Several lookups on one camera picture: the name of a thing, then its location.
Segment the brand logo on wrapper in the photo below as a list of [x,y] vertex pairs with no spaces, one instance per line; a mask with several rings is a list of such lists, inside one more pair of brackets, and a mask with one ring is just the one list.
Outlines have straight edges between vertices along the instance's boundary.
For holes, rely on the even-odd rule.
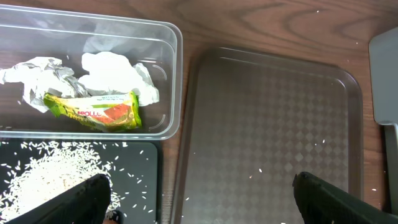
[[78,111],[77,114],[83,116],[92,116],[92,117],[102,116],[102,113],[98,111]]

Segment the wood grain surface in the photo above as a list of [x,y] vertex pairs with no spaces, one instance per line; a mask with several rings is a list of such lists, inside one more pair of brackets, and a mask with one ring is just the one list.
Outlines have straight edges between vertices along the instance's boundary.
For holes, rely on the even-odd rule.
[[[398,26],[398,1],[0,0],[0,3],[171,22],[181,29],[184,37],[184,93],[192,58],[214,44],[338,65],[359,81],[363,92],[364,199],[377,208],[389,210],[386,158],[380,127],[373,118],[368,43],[375,35]],[[170,220],[182,128],[163,142],[164,223]]]

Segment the black cutting board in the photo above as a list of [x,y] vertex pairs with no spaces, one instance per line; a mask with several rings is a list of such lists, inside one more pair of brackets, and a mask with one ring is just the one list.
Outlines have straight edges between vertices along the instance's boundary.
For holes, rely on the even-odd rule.
[[[40,143],[41,140],[26,141],[27,143]],[[29,158],[34,157],[40,159],[43,156],[39,155],[38,150],[30,151],[28,149],[21,149],[21,143],[24,142],[21,139],[11,139],[3,141],[0,145],[1,157],[0,164],[6,163],[10,166],[15,167],[18,160],[21,161],[21,171],[17,172],[17,175],[22,174],[24,171],[24,165],[29,163]],[[158,181],[161,174],[161,168],[158,166],[159,161],[162,160],[161,154],[159,154],[158,148],[149,142],[126,142],[127,147],[123,147],[123,142],[113,141],[95,141],[97,144],[93,144],[93,149],[99,153],[101,161],[113,161],[116,166],[116,171],[108,171],[111,174],[111,180],[113,182],[113,190],[117,192],[121,197],[126,197],[121,201],[121,207],[118,208],[123,213],[126,213],[127,217],[124,218],[124,223],[154,223],[160,218],[160,199],[159,192],[161,192],[161,180]],[[7,175],[9,169],[7,167],[0,167],[0,193],[7,190],[8,184],[3,180],[9,180],[10,177]],[[127,173],[134,174],[134,177],[129,177]]]

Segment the empty tray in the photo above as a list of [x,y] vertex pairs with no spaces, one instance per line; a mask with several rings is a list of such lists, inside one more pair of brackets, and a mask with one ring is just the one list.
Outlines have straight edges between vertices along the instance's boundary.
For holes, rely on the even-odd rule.
[[362,198],[362,115],[337,67],[207,51],[190,75],[172,223],[303,223],[301,171]]

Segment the candy wrapper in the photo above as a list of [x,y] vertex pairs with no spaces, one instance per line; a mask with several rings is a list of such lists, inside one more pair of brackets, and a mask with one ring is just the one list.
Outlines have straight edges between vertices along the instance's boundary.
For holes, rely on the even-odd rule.
[[138,115],[137,96],[131,91],[124,95],[92,96],[64,99],[47,93],[44,104],[59,117],[61,114],[85,126],[104,132],[120,132],[142,127]]

